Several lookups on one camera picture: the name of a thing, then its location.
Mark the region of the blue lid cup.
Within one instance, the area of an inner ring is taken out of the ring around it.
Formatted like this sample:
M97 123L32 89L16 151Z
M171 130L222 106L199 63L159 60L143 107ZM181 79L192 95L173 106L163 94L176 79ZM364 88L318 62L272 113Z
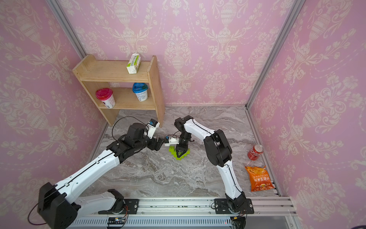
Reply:
M148 85L146 83L134 83L132 91L137 96L140 102L146 101L148 98Z

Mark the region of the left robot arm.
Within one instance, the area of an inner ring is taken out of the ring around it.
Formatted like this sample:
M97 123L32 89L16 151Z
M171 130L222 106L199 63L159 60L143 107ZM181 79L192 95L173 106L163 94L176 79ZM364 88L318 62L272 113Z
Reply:
M80 195L106 172L145 148L158 151L164 139L155 138L159 122L151 119L148 124L134 123L128 132L113 141L89 164L57 182L46 183L40 188L38 214L52 229L65 229L76 219L100 211L114 214L127 212L124 196L115 189L94 196Z

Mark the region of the aluminium corner profile right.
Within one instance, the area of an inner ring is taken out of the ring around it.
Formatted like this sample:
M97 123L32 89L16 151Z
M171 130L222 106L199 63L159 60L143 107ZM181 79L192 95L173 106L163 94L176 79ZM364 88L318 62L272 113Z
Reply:
M261 89L261 86L262 86L263 82L265 81L267 74L271 70L271 67L272 67L276 57L278 56L279 52L281 51L281 48L282 48L283 44L285 43L286 38L287 38L288 34L290 33L290 30L293 27L293 24L294 24L296 18L298 17L305 2L306 2L305 0L294 1L293 5L289 11L289 14L278 34L278 37L277 37L276 41L274 42L274 45L271 49L269 57L267 58L265 65L264 65L262 71L260 72L260 75L249 96L248 102L246 103L247 110L249 110L252 107L252 105L254 104L255 98L258 95L258 93Z

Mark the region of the aluminium corner profile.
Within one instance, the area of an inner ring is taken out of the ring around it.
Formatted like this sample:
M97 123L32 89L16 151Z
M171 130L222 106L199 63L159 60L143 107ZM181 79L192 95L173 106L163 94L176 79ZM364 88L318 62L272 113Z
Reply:
M306 2L305 0L294 1L293 5L289 11L289 14L278 34L278 37L277 37L276 41L274 42L274 45L271 49L269 57L267 58L265 65L264 65L262 71L260 72L260 75L249 96L248 102L246 103L247 110L249 110L252 107L252 105L254 104L255 98L258 95L258 93L261 89L261 86L262 86L263 82L265 81L267 74L271 70L271 67L272 67L276 57L278 56L279 52L281 51L281 48L282 48L283 44L285 43L286 38L287 38L288 34L290 33L290 30L293 27L293 24L294 24L296 18L298 17L305 2Z
M87 53L84 50L84 47L80 42L70 21L68 20L67 15L62 9L61 4L56 0L46 0L46 2L49 5L54 16L56 17L57 21L59 22L60 26L62 27L63 31L65 32L66 36L68 37L73 48L77 52L78 56L83 59L87 55Z

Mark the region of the orange snack bag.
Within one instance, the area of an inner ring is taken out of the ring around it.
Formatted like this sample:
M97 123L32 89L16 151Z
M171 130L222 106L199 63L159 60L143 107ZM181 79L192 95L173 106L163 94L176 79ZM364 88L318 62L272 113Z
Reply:
M264 191L274 189L270 175L266 169L266 166L261 167L245 167L249 174L251 183L251 191Z

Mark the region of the red cola can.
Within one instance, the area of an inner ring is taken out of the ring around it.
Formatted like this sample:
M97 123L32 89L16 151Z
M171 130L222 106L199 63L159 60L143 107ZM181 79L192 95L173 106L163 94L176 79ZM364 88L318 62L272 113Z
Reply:
M248 152L247 156L250 160L256 161L263 154L264 147L260 144L255 144Z

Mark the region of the white green carton box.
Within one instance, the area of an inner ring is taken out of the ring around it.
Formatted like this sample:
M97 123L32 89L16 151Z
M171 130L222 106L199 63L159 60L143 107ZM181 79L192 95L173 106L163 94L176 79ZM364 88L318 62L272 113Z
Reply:
M136 74L141 63L141 56L139 53L133 53L127 64L127 71L129 74Z

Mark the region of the green lego brick base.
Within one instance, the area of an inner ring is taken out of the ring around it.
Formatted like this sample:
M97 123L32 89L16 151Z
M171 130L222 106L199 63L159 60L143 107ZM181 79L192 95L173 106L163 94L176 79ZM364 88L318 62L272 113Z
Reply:
M188 149L185 153L183 152L179 153L175 150L173 146L169 146L169 152L174 156L176 160L182 160L183 158L185 158L187 155L190 154L190 149Z

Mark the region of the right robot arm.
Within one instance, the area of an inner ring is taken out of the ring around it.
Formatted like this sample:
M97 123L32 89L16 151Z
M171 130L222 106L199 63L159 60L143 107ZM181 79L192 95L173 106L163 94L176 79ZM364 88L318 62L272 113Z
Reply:
M221 129L212 130L199 124L193 117L177 118L174 126L181 132L178 143L170 147L170 152L177 160L189 154L189 142L192 136L201 140L205 145L208 160L218 169L225 186L225 196L229 209L233 213L244 212L253 214L254 208L241 189L234 173L232 149Z

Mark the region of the aluminium corner profile left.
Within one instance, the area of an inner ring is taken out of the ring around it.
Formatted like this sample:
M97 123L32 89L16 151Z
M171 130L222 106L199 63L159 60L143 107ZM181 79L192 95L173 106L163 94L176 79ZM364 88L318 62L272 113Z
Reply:
M63 31L65 32L66 36L68 37L73 48L77 52L78 56L83 59L87 55L87 53L84 50L84 47L80 42L70 21L68 20L67 15L62 9L61 4L56 0L46 0L46 2L49 5L54 16L56 17L57 21L59 22L60 26L62 27Z

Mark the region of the pink lid cup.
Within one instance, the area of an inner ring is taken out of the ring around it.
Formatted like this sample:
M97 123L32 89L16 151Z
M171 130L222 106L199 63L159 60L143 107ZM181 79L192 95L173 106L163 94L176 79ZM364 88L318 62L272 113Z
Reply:
M112 109L115 106L115 99L113 97L113 91L110 88L99 89L95 93L96 98L99 99L108 109Z

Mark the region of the small circuit board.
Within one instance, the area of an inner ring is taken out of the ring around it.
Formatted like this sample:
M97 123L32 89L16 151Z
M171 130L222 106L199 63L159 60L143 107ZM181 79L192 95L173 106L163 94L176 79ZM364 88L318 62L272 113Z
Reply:
M107 221L108 226L122 226L125 224L127 217L110 217Z

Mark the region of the wooden shelf unit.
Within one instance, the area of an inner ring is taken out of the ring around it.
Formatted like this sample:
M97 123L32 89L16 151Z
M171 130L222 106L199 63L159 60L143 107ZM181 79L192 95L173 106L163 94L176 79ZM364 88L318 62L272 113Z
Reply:
M72 71L110 126L114 124L121 109L154 110L162 126L165 103L157 57L154 55L150 61L142 61L136 74L128 73L127 64L128 61L96 60L92 54L89 54ZM109 88L109 83L146 83L149 86L148 99L140 102L132 89L115 88L113 96L116 105L108 109L97 99L96 91Z

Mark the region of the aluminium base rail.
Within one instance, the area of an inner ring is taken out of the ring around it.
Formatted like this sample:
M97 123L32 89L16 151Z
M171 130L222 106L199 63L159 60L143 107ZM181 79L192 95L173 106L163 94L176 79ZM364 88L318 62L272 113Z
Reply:
M252 197L254 213L233 213L225 198L126 198L128 211L100 211L76 219L66 229L300 229L295 208L286 197ZM110 217L127 217L108 226Z

